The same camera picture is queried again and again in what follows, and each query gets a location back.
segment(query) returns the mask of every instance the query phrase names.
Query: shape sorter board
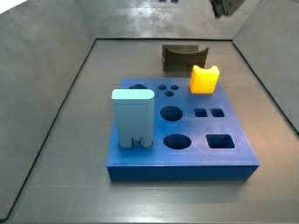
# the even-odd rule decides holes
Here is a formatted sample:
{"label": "shape sorter board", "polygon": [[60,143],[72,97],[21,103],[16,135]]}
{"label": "shape sorter board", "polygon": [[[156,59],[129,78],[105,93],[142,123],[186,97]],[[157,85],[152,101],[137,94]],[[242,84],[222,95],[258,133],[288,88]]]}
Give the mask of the shape sorter board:
{"label": "shape sorter board", "polygon": [[133,139],[132,148],[118,148],[113,124],[110,181],[249,178],[258,160],[220,84],[213,94],[192,94],[184,78],[122,79],[118,88],[154,92],[153,145],[142,148]]}

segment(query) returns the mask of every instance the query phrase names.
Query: circular hole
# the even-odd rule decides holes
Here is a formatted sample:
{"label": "circular hole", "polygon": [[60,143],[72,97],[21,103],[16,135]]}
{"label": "circular hole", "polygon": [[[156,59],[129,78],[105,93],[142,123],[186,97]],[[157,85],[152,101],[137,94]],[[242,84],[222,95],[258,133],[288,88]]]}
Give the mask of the circular hole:
{"label": "circular hole", "polygon": [[177,122],[182,118],[182,111],[174,106],[166,106],[161,109],[160,115],[168,122]]}
{"label": "circular hole", "polygon": [[173,96],[173,92],[172,92],[172,91],[166,91],[164,94],[165,94],[166,96]]}
{"label": "circular hole", "polygon": [[176,90],[178,87],[176,85],[170,85],[170,89]]}
{"label": "circular hole", "polygon": [[180,134],[169,135],[162,140],[164,145],[173,150],[182,150],[192,144],[192,140]]}
{"label": "circular hole", "polygon": [[160,86],[158,86],[158,89],[160,89],[160,90],[165,90],[165,85],[160,85]]}

